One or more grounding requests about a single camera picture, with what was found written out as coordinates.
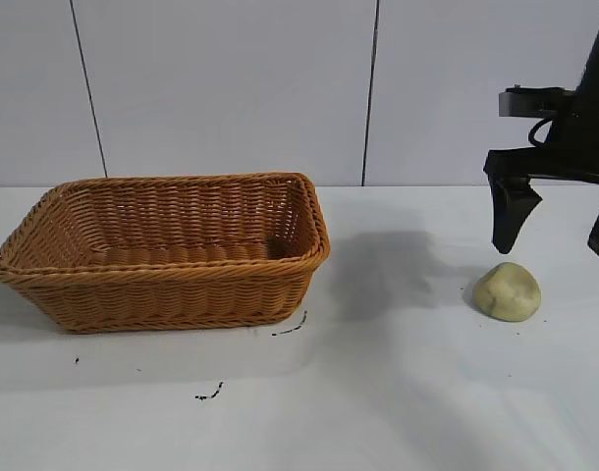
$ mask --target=basket rim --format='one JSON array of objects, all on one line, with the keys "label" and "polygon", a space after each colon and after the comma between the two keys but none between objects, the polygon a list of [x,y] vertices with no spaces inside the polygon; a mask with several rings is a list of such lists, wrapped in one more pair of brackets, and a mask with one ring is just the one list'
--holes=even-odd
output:
[{"label": "basket rim", "polygon": [[[20,249],[23,241],[31,236],[54,201],[69,190],[96,186],[118,186],[123,183],[158,185],[159,183],[226,183],[239,181],[295,180],[301,183],[304,196],[309,203],[311,230],[315,232],[315,243],[305,254],[277,260],[222,260],[193,263],[104,265],[78,267],[35,267],[18,268],[6,263]],[[175,176],[175,177],[125,177],[84,179],[62,183],[48,190],[31,208],[20,225],[0,247],[0,282],[10,285],[52,286],[67,284],[95,285],[135,280],[183,280],[184,278],[226,279],[241,276],[270,277],[314,271],[330,254],[330,241],[317,200],[313,183],[304,174],[297,172],[268,172],[219,176]]]}]

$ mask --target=dough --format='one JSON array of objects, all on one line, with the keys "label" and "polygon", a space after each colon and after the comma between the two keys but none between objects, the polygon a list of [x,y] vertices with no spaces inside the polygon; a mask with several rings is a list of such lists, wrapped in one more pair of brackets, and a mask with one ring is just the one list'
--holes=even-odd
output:
[{"label": "dough", "polygon": [[478,281],[472,298],[490,317],[521,322],[535,314],[542,302],[542,293],[537,281],[524,267],[501,263]]}]

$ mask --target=black cable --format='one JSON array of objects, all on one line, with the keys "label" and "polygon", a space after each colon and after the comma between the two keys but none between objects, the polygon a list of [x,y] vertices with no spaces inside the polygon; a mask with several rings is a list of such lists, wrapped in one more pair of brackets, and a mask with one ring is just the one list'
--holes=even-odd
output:
[{"label": "black cable", "polygon": [[535,135],[544,126],[548,125],[549,123],[552,123],[554,119],[555,119],[555,116],[549,116],[547,118],[544,118],[542,121],[538,122],[531,129],[531,131],[528,132],[528,141],[531,143],[532,146],[534,146],[534,147],[544,147],[546,145],[545,142],[542,142],[541,140],[537,140],[537,138],[535,137]]}]

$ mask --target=wicker basket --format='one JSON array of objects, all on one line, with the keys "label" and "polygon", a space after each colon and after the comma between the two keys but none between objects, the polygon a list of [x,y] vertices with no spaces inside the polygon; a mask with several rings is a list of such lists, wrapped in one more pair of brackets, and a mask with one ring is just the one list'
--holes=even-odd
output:
[{"label": "wicker basket", "polygon": [[33,207],[0,282],[78,333],[254,326],[289,317],[329,251],[300,174],[86,180]]}]

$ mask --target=black debris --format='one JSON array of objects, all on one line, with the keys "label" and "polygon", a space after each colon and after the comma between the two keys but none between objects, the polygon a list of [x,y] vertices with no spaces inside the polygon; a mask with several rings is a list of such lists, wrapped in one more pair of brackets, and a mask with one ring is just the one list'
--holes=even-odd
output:
[{"label": "black debris", "polygon": [[282,334],[289,334],[293,331],[298,331],[299,329],[301,329],[303,324],[306,322],[307,314],[308,314],[308,311],[303,311],[303,317],[301,318],[301,322],[299,323],[299,325],[297,327],[293,327],[292,329],[288,329],[287,331],[282,331],[282,332],[277,332],[277,333],[271,334],[271,336],[276,337],[276,336],[281,336]]},{"label": "black debris", "polygon": [[219,382],[219,386],[217,387],[217,391],[215,391],[212,395],[196,395],[194,398],[199,400],[207,400],[214,399],[220,392],[221,388],[223,388],[223,382]]}]

